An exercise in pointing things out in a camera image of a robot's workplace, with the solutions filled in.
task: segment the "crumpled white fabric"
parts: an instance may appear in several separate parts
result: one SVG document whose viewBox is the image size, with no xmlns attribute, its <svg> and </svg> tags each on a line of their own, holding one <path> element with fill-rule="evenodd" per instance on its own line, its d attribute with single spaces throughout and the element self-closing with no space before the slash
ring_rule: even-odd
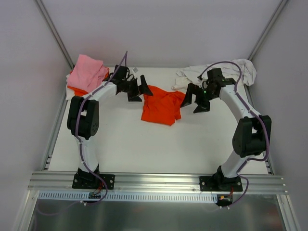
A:
<svg viewBox="0 0 308 231">
<path fill-rule="evenodd" d="M 75 93 L 72 89 L 68 88 L 67 87 L 67 84 L 66 84 L 66 100 L 71 100 L 73 97 L 75 96 Z"/>
<path fill-rule="evenodd" d="M 247 59 L 234 59 L 232 62 L 238 64 L 243 72 L 243 77 L 239 82 L 239 86 L 246 84 L 247 86 L 253 85 L 256 79 L 257 71 L 252 64 L 251 61 Z M 199 65 L 199 66 L 189 66 L 184 69 L 180 69 L 177 71 L 177 75 L 179 77 L 175 80 L 175 85 L 173 85 L 171 88 L 173 90 L 180 90 L 183 88 L 187 88 L 187 85 L 189 83 L 193 83 L 196 85 L 201 84 L 201 80 L 199 80 L 197 77 L 206 69 L 210 64 L 207 65 Z M 212 68 L 221 68 L 222 74 L 225 78 L 234 78 L 235 81 L 239 78 L 239 70 L 235 65 L 232 64 L 217 64 L 209 68 L 211 70 Z M 203 79 L 207 79 L 206 72 L 202 75 Z"/>
</svg>

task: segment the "gray wall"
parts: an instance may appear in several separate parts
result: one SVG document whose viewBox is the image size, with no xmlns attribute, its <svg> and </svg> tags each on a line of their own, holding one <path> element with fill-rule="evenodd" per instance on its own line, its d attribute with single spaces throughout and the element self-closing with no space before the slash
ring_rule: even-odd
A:
<svg viewBox="0 0 308 231">
<path fill-rule="evenodd" d="M 32 0 L 0 2 L 0 230 L 13 229 L 39 170 L 68 67 Z"/>
<path fill-rule="evenodd" d="M 308 229 L 308 1 L 292 0 L 253 63 L 257 109 L 271 116 L 271 156 L 284 175 L 302 230 Z"/>
<path fill-rule="evenodd" d="M 43 0 L 74 62 L 187 66 L 248 58 L 280 0 Z"/>
</svg>

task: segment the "red fabric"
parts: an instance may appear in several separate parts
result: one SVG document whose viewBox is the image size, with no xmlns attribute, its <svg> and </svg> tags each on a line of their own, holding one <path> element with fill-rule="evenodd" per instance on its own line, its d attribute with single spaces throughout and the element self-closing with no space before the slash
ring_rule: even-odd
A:
<svg viewBox="0 0 308 231">
<path fill-rule="evenodd" d="M 141 120 L 171 126 L 175 120 L 181 119 L 180 105 L 184 100 L 184 93 L 167 92 L 155 86 L 149 88 L 153 96 L 144 95 Z"/>
</svg>

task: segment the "white tabletop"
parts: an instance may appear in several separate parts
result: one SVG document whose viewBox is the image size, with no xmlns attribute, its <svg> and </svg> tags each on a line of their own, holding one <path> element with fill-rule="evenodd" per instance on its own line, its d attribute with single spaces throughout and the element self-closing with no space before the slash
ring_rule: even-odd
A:
<svg viewBox="0 0 308 231">
<path fill-rule="evenodd" d="M 149 85 L 172 91 L 177 68 L 138 68 Z M 246 98 L 244 87 L 239 92 Z M 66 127 L 66 106 L 49 171 L 76 171 L 77 143 Z M 141 121 L 142 103 L 129 103 L 125 93 L 100 102 L 100 127 L 94 136 L 101 172 L 215 173 L 232 152 L 237 123 L 220 99 L 209 112 L 193 114 L 197 105 L 181 108 L 172 126 Z M 251 161 L 243 174 L 267 174 L 264 162 Z"/>
</svg>

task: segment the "pink cloth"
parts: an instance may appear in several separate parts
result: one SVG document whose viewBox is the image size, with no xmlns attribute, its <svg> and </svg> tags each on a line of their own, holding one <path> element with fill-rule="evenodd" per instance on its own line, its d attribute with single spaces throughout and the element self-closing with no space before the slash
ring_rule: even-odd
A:
<svg viewBox="0 0 308 231">
<path fill-rule="evenodd" d="M 68 86 L 91 92 L 105 78 L 109 69 L 103 66 L 102 60 L 95 60 L 80 54 L 73 72 L 67 79 Z"/>
</svg>

